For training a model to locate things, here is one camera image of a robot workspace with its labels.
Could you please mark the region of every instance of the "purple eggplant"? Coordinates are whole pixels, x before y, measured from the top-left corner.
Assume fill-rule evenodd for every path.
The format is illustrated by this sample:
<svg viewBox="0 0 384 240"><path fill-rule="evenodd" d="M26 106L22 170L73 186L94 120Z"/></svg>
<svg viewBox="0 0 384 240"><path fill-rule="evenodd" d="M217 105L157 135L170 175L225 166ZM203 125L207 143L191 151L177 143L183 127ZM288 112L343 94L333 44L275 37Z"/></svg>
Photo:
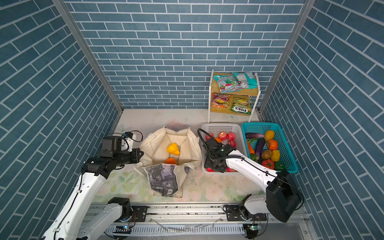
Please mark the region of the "purple eggplant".
<svg viewBox="0 0 384 240"><path fill-rule="evenodd" d="M261 158L262 156L262 151L265 145L265 139L263 137L259 138L257 141L256 147L254 148L255 150L255 155L256 155L256 160L259 162L260 160L262 161L263 159Z"/></svg>
<svg viewBox="0 0 384 240"><path fill-rule="evenodd" d="M255 132L247 132L245 134L245 138L246 139L250 139L250 138L262 138L264 137L264 134L261 134L261 133L255 133Z"/></svg>

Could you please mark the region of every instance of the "table surface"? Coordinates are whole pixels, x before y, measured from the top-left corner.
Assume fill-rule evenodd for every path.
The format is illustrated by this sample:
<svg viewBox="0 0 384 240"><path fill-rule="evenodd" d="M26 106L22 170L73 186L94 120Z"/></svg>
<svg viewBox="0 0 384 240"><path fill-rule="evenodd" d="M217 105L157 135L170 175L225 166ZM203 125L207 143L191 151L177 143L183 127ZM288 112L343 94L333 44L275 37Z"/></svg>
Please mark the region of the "table surface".
<svg viewBox="0 0 384 240"><path fill-rule="evenodd" d="M166 126L175 131L190 127L196 134L197 128L206 123L207 115L207 109L126 109L116 131L137 129L143 132L145 138L149 133ZM238 119L235 119L227 114L218 114L216 117L215 122L232 122L239 125L248 119L243 116L237 116ZM182 198L154 196L147 177L137 173L131 164L121 170L112 171L93 202L108 202L113 197L128 197L131 202L152 203L239 202L247 194L258 194L262 191L244 175L210 175L202 171L201 165L189 171L182 187Z"/></svg>

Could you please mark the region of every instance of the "green pepper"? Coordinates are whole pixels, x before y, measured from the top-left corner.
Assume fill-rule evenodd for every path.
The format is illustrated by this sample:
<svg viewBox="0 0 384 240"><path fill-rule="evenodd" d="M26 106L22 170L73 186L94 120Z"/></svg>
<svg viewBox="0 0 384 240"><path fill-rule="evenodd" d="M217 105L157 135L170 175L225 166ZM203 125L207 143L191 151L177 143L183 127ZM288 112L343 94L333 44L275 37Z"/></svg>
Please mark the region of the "green pepper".
<svg viewBox="0 0 384 240"><path fill-rule="evenodd" d="M285 170L286 167L285 167L285 164L283 162L280 162L280 161L277 161L275 162L275 170L276 171L281 171L281 170Z"/></svg>
<svg viewBox="0 0 384 240"><path fill-rule="evenodd" d="M256 156L255 154L251 153L250 154L250 159L252 159L253 161L257 162L258 156Z"/></svg>
<svg viewBox="0 0 384 240"><path fill-rule="evenodd" d="M259 138L255 137L255 138L249 139L248 142L251 143L251 142L253 142L254 140L257 140L257 139L259 139Z"/></svg>

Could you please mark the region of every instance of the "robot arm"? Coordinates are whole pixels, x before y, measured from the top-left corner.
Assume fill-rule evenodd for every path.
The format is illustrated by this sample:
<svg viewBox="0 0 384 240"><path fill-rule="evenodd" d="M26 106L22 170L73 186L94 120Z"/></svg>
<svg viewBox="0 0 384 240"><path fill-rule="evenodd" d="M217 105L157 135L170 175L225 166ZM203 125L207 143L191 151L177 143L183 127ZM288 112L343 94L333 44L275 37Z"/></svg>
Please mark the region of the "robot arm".
<svg viewBox="0 0 384 240"><path fill-rule="evenodd" d="M99 157L91 157L84 163L72 194L42 240L97 239L117 219L124 222L132 217L129 199L114 197L103 212L80 229L93 198L111 171L139 162L143 152L132 149L132 139L135 135L130 132L123 137L103 138Z"/></svg>
<svg viewBox="0 0 384 240"><path fill-rule="evenodd" d="M247 176L258 184L261 189L265 189L266 194L264 197L248 195L243 199L243 217L248 219L250 215L260 213L261 209L262 211L267 209L279 221L287 222L301 201L299 197L301 193L297 190L291 174L284 170L278 172L266 168L244 156L231 145L218 143L212 137L204 141L200 131L207 135L209 133L202 129L197 130L207 151L205 154L205 168L209 167L212 170L224 172L227 167L230 167Z"/></svg>

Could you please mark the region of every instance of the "metal corner post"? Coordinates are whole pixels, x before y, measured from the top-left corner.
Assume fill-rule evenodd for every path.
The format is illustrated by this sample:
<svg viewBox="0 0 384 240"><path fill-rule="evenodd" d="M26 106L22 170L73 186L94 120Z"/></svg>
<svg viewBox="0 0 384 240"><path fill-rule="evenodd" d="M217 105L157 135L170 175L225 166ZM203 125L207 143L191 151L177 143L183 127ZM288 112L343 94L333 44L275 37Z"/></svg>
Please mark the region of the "metal corner post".
<svg viewBox="0 0 384 240"><path fill-rule="evenodd" d="M113 89L111 88L110 84L108 83L107 78L105 77L102 69L100 68L99 63L97 62L96 58L94 57L91 49L89 48L87 42L85 41L79 27L77 26L72 14L70 13L67 5L65 4L64 0L52 0L53 4L55 5L57 11L60 13L61 17L63 18L65 24L71 31L73 37L75 38L77 44L79 45L80 49L83 51L85 57L87 58L89 64L91 65L92 69L95 71L97 77L99 78L101 84L104 86L105 90L107 91L109 97L111 98L112 102L115 104L117 110L119 113L122 113L123 107L120 104L117 96L113 92Z"/></svg>
<svg viewBox="0 0 384 240"><path fill-rule="evenodd" d="M269 85L265 91L264 97L262 99L262 102L261 102L260 108L259 108L260 113L263 112L263 110L264 110L264 108L265 108L265 106L266 106L266 104L267 104L267 102L268 102L268 100L272 94L272 91L276 86L276 83L277 83L277 81L281 75L281 72L283 71L285 63L287 62L288 57L291 54L293 47L295 46L296 40L298 39L299 34L300 34L301 30L303 29L304 23L307 20L308 15L309 15L310 11L312 10L312 7L313 7L315 1L316 0L306 0L306 2L303 5L303 8L300 12L300 15L297 19L297 22L296 22L295 26L293 27L291 36L287 42L287 45L284 48L284 52L281 55L280 61L277 64L276 70L272 76L271 82L269 83Z"/></svg>

